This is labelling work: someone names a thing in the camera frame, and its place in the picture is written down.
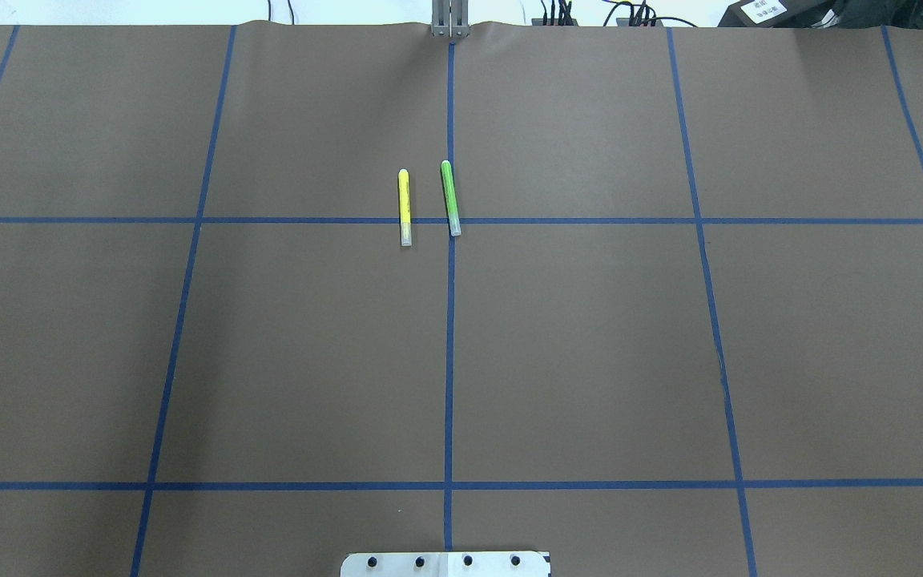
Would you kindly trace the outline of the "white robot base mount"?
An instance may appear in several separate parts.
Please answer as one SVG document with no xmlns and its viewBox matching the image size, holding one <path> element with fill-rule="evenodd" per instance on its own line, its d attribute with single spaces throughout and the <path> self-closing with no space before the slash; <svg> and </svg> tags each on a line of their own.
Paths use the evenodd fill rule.
<svg viewBox="0 0 923 577">
<path fill-rule="evenodd" d="M 341 576 L 550 576 L 539 551 L 364 552 L 341 563 Z"/>
</svg>

